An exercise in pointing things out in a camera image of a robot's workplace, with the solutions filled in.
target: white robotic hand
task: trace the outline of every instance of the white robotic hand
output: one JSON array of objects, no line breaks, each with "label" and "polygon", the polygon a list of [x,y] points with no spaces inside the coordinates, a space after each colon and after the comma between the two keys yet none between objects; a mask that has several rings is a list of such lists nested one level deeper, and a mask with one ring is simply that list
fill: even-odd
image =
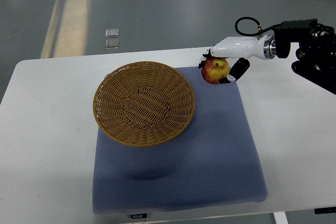
[{"label": "white robotic hand", "polygon": [[246,72],[250,66],[247,59],[252,56],[259,59],[273,59],[276,56],[274,37],[269,35],[258,38],[227,37],[203,54],[198,68],[201,68],[206,59],[211,57],[238,59],[231,67],[228,76],[219,81],[230,83],[238,80]]}]

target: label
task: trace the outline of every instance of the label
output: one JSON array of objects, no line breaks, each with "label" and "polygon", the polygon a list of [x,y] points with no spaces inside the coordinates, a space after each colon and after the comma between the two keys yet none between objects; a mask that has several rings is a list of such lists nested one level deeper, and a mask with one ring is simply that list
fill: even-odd
[{"label": "label", "polygon": [[131,219],[144,219],[144,218],[147,218],[147,214],[131,215]]}]

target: basket rim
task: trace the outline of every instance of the basket rim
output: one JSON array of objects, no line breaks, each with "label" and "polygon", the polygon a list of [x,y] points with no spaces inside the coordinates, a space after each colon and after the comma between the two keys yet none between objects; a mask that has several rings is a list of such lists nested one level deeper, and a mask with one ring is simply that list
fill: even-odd
[{"label": "basket rim", "polygon": [[[96,99],[97,99],[97,95],[99,94],[101,88],[106,84],[106,81],[113,76],[115,73],[122,71],[122,69],[127,69],[127,67],[129,66],[134,66],[134,65],[140,65],[140,64],[154,64],[154,65],[159,65],[162,66],[164,68],[168,68],[170,71],[172,71],[174,74],[177,74],[179,77],[181,77],[184,81],[184,83],[186,84],[186,86],[188,87],[188,90],[190,91],[190,95],[191,95],[191,99],[192,99],[192,106],[191,106],[191,112],[189,114],[188,117],[188,121],[183,125],[182,128],[180,128],[180,130],[178,130],[177,132],[175,132],[174,134],[170,135],[169,137],[166,137],[160,141],[154,142],[154,143],[150,143],[150,144],[134,144],[134,143],[129,143],[129,142],[125,142],[119,139],[116,139],[115,137],[113,137],[110,132],[103,126],[103,124],[101,123],[101,121],[99,120],[99,116],[97,115],[97,107],[96,107]],[[156,62],[156,61],[136,61],[136,62],[132,62],[132,63],[128,63],[126,65],[120,66],[118,67],[116,70],[112,71],[111,73],[109,73],[108,75],[105,76],[105,78],[101,81],[101,83],[99,84],[99,86],[97,87],[97,90],[95,92],[94,95],[94,99],[93,99],[93,114],[94,114],[94,118],[96,120],[96,123],[98,124],[99,128],[103,131],[103,133],[105,135],[107,135],[109,138],[111,138],[113,141],[116,141],[118,143],[121,143],[123,145],[127,145],[127,146],[132,146],[132,147],[152,147],[152,146],[157,146],[166,142],[169,142],[170,140],[176,138],[177,136],[179,136],[182,132],[185,131],[185,129],[190,125],[194,113],[195,113],[195,108],[196,108],[196,101],[195,101],[195,94],[194,94],[194,90],[192,88],[192,86],[190,85],[189,81],[180,73],[178,72],[175,68],[160,63],[160,62]]]}]

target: robotic arm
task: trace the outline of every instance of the robotic arm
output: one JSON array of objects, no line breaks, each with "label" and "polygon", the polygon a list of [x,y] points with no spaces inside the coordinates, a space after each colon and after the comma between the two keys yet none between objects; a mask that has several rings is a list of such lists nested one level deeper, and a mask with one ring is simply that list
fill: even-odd
[{"label": "robotic arm", "polygon": [[[239,31],[238,23],[250,19],[257,23],[258,32],[245,34]],[[249,68],[248,58],[259,59],[287,58],[290,43],[298,42],[296,51],[298,61],[292,64],[292,70],[309,81],[336,94],[336,36],[334,29],[317,22],[317,19],[286,21],[262,30],[260,23],[251,17],[242,17],[235,24],[236,31],[247,37],[227,37],[210,48],[201,58],[198,68],[207,58],[235,58],[226,78],[220,83],[237,81]],[[273,30],[274,36],[263,35]]]}]

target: black cable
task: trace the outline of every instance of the black cable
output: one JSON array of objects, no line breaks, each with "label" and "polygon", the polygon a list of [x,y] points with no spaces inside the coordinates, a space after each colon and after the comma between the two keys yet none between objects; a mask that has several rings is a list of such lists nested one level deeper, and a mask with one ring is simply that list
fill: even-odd
[{"label": "black cable", "polygon": [[252,17],[241,17],[239,18],[236,23],[235,23],[235,29],[236,29],[236,32],[240,35],[243,35],[243,36],[258,36],[258,35],[261,35],[263,34],[264,32],[267,32],[267,31],[270,31],[270,30],[274,30],[274,28],[280,26],[281,24],[277,24],[277,25],[273,25],[273,26],[270,26],[270,27],[267,27],[266,29],[262,29],[261,31],[257,32],[257,33],[254,33],[254,34],[246,34],[246,33],[243,33],[241,31],[239,31],[238,29],[238,23],[244,19],[249,19],[249,20],[252,20],[254,21],[258,26],[260,26],[260,22],[258,20],[256,20],[255,18],[252,18]]}]

